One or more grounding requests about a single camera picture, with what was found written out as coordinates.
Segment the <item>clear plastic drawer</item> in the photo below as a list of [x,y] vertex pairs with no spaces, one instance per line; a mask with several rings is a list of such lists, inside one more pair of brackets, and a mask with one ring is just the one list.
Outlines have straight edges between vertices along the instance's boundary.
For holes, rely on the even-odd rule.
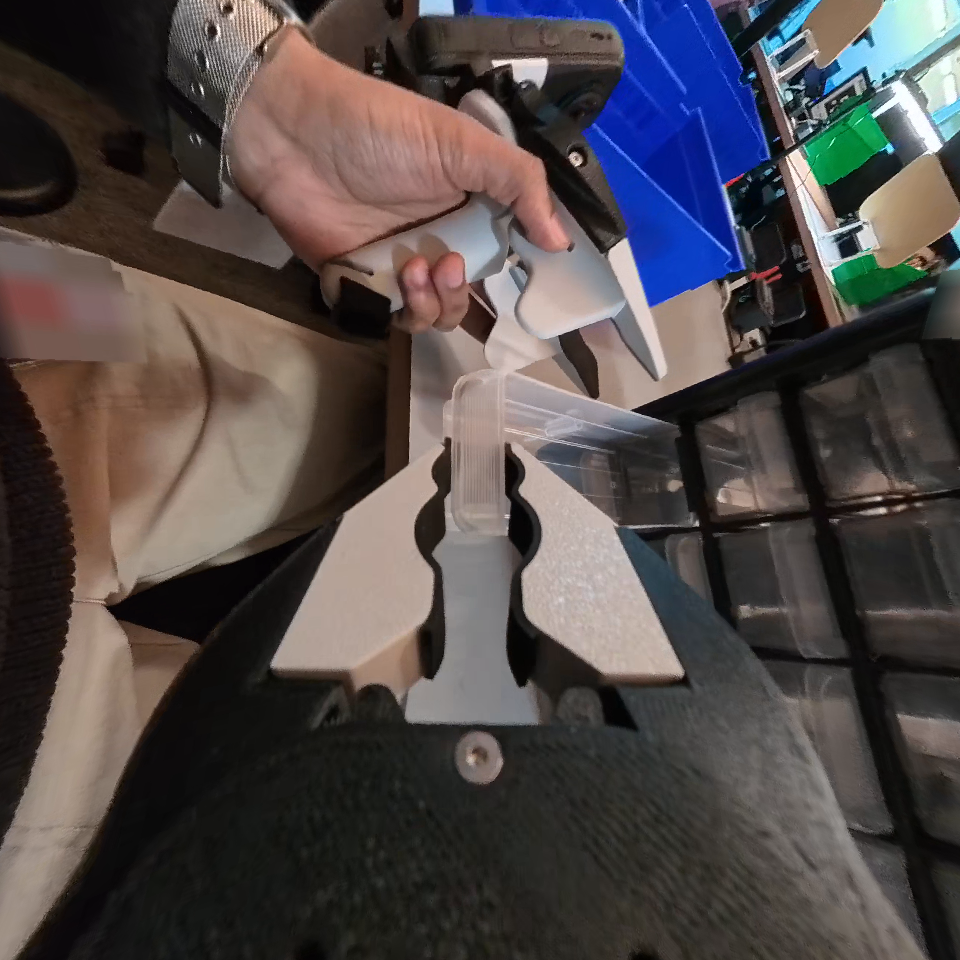
[[443,415],[452,518],[465,533],[506,534],[508,451],[530,454],[619,526],[697,524],[672,424],[491,369],[461,377]]

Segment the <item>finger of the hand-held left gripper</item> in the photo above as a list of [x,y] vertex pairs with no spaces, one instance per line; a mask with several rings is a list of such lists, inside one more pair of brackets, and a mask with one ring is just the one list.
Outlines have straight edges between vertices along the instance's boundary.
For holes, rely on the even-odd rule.
[[559,368],[586,397],[598,401],[601,393],[599,367],[581,330],[558,336],[555,348],[555,362]]
[[608,264],[624,301],[611,321],[632,356],[654,381],[661,381],[668,370],[666,354],[628,238],[609,250]]

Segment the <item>white paper sheet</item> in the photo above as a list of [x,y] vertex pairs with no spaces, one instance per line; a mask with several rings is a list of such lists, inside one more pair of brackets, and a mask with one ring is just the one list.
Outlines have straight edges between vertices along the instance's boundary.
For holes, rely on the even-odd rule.
[[161,234],[274,270],[281,270],[294,258],[270,220],[231,190],[224,193],[222,206],[215,207],[181,180],[152,227]]

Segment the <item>blue plastic bin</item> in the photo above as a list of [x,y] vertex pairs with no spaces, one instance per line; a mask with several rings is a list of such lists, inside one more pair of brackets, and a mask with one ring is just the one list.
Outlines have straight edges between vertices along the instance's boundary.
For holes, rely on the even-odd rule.
[[613,25],[626,64],[593,127],[639,167],[699,125],[706,146],[698,151],[712,153],[723,183],[770,157],[752,90],[710,2],[479,1],[457,2],[457,12]]
[[650,306],[744,272],[738,228],[699,112],[643,162],[599,125],[586,138],[625,221]]

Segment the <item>green plastic bin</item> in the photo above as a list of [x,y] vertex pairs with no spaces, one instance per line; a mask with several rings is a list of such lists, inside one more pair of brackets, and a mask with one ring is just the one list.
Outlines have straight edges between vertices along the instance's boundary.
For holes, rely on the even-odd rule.
[[894,147],[869,104],[843,113],[835,122],[809,138],[802,148],[809,171],[806,186],[822,187],[854,173],[875,155],[895,157]]
[[882,268],[872,254],[863,254],[836,265],[831,278],[847,306],[866,307],[927,279],[941,264],[941,258],[929,248],[890,268]]

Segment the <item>person's left hand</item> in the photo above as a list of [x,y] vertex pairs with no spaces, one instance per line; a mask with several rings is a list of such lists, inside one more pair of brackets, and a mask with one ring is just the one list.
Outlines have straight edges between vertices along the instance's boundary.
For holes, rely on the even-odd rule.
[[225,142],[236,189],[312,267],[480,193],[510,209],[535,246],[570,245],[546,170],[473,118],[366,76],[285,30]]

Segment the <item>dark brown wooden board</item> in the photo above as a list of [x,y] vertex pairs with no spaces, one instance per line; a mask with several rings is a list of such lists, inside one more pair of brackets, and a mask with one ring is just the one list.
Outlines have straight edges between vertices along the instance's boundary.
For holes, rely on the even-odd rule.
[[162,279],[226,298],[323,335],[378,348],[343,333],[314,309],[314,273],[299,261],[281,270],[155,231],[153,223],[178,183],[167,151],[145,148],[146,172],[115,170],[102,157],[104,136],[130,126],[107,103],[65,75],[7,44],[2,92],[38,114],[65,140],[78,168],[71,201],[52,213],[2,217],[2,227],[73,247]]

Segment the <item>beige trousers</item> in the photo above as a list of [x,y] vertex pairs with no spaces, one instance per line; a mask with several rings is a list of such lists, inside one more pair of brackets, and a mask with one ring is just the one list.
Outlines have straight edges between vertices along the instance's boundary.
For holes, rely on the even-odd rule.
[[29,241],[113,272],[141,362],[6,361],[61,474],[75,547],[63,657],[26,792],[2,839],[2,958],[17,958],[81,865],[138,740],[196,642],[112,608],[335,520],[382,470],[380,349]]

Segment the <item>beige chair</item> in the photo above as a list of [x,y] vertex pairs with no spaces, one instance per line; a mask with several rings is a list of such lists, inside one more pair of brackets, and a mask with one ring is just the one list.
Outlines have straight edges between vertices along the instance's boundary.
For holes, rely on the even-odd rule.
[[959,199],[938,153],[927,153],[866,198],[858,218],[871,232],[877,266],[892,269],[950,234]]
[[825,69],[864,34],[879,16],[883,1],[820,1],[805,18],[801,34],[813,51],[811,62]]

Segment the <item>white desk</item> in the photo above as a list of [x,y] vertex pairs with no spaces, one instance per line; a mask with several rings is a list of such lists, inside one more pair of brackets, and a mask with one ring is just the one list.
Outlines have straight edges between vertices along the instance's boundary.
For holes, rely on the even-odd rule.
[[[638,409],[726,373],[731,353],[726,304],[725,289],[712,281],[652,308],[667,363],[667,374],[658,381],[629,353],[610,323],[584,330],[583,340],[597,359],[600,401]],[[410,460],[444,438],[443,409],[456,382],[486,367],[483,345],[462,329],[415,335],[412,360],[390,362],[391,372],[411,373],[409,396],[400,402],[410,424],[388,430],[391,439],[409,441]],[[506,652],[517,551],[507,538],[473,537],[449,523],[435,558],[444,591],[445,652],[437,677],[411,690],[407,718],[415,723],[539,724],[537,691],[517,686]]]

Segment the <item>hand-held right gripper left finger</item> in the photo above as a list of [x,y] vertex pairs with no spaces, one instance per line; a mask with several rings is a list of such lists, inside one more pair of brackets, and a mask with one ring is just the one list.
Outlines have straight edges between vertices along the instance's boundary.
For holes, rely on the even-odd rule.
[[406,694],[446,649],[450,450],[436,445],[345,513],[270,663],[281,678]]

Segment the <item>black knit sweater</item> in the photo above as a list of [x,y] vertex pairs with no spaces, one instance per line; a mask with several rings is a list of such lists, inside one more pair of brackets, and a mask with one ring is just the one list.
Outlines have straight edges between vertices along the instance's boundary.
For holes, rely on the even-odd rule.
[[38,757],[75,584],[62,474],[32,404],[1,366],[1,838]]

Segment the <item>brown wooden shelf frame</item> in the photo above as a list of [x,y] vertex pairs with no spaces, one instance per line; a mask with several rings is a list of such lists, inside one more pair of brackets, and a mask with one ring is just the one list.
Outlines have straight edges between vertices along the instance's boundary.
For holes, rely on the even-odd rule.
[[836,214],[826,192],[813,176],[806,156],[797,148],[798,140],[784,108],[781,89],[762,48],[755,47],[750,57],[781,143],[782,156],[777,161],[777,168],[809,260],[809,273],[815,284],[823,321],[830,329],[842,327],[848,321],[845,304],[836,294],[833,276],[825,266],[819,246],[822,233],[838,228]]

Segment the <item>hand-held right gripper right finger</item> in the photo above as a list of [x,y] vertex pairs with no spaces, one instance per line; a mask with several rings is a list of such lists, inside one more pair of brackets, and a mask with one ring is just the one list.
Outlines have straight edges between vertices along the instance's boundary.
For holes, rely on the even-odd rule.
[[669,687],[686,678],[618,524],[509,448],[509,666],[521,687]]

